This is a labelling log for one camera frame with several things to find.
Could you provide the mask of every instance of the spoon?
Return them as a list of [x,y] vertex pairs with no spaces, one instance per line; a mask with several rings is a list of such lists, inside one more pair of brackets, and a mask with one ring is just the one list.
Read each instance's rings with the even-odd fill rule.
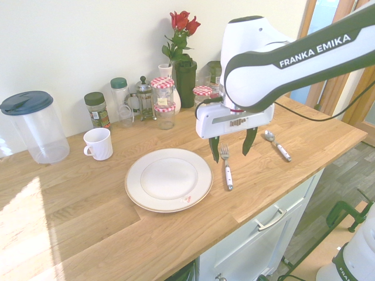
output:
[[264,131],[264,136],[265,136],[265,139],[270,141],[270,142],[274,142],[277,146],[277,148],[280,150],[280,152],[282,153],[282,155],[284,155],[284,157],[287,159],[287,161],[291,161],[292,160],[292,157],[290,157],[290,155],[288,154],[288,152],[275,140],[276,137],[275,135],[268,131],[268,130],[265,130]]

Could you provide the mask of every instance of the green vase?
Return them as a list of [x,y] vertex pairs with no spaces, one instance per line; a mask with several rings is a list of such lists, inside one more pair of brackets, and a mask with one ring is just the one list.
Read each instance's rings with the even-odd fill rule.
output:
[[177,91],[181,97],[181,107],[194,106],[195,72],[197,63],[193,60],[178,61],[175,64]]

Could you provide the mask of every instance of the black cable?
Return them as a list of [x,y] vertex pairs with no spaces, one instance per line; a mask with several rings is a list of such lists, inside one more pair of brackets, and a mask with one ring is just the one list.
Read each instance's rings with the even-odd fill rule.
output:
[[329,118],[325,118],[325,119],[313,119],[313,118],[310,118],[310,117],[307,117],[307,116],[304,116],[298,112],[295,112],[293,110],[291,110],[290,108],[287,108],[286,106],[282,105],[282,104],[279,104],[278,102],[275,102],[277,105],[285,108],[286,110],[294,113],[294,114],[297,114],[298,116],[300,117],[303,117],[307,120],[310,120],[310,121],[315,121],[315,122],[322,122],[322,121],[328,121],[328,120],[331,120],[333,118],[336,118],[337,116],[343,114],[345,111],[347,111],[365,92],[367,92],[372,86],[374,86],[375,84],[375,81],[373,81],[366,89],[364,89],[359,95],[358,97],[356,97],[343,111],[341,111],[340,113],[337,113],[336,115],[332,116],[332,117],[329,117]]
[[301,279],[301,278],[299,278],[299,277],[297,277],[297,276],[290,275],[290,274],[280,275],[280,276],[278,277],[277,281],[284,280],[285,277],[292,277],[292,278],[295,278],[295,279],[300,280],[300,281],[306,281],[306,280],[304,280],[304,279]]
[[212,102],[220,102],[220,101],[223,101],[223,97],[217,97],[217,98],[208,98],[204,101],[202,101],[200,104],[197,105],[197,107],[195,108],[195,118],[198,119],[197,117],[197,111],[198,111],[198,108],[202,105],[202,104],[211,104]]

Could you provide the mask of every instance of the wooden countertop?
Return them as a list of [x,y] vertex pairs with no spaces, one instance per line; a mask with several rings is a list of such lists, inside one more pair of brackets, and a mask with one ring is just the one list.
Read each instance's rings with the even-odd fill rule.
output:
[[[309,117],[324,114],[282,97]],[[292,162],[263,137],[275,133]],[[176,116],[168,131],[155,121],[131,129],[114,124],[114,154],[95,161],[83,154],[83,133],[69,137],[70,154],[39,165],[28,152],[0,159],[1,280],[164,280],[255,217],[366,137],[337,120],[311,122],[276,106],[245,157],[245,133],[220,138],[230,148],[234,189],[224,164],[213,161],[207,140],[195,132],[193,111]],[[187,210],[158,214],[135,205],[124,179],[141,156],[163,148],[191,150],[213,171],[210,193]]]

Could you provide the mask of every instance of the red checkered lid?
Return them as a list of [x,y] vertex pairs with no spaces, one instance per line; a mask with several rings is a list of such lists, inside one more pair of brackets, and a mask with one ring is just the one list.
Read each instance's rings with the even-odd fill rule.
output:
[[159,112],[170,112],[176,109],[176,103],[169,102],[168,105],[155,104],[154,108],[156,111],[159,111]]
[[211,95],[212,89],[208,86],[197,86],[193,89],[194,95]]
[[169,77],[158,77],[151,81],[151,86],[157,89],[167,89],[175,85],[175,82]]

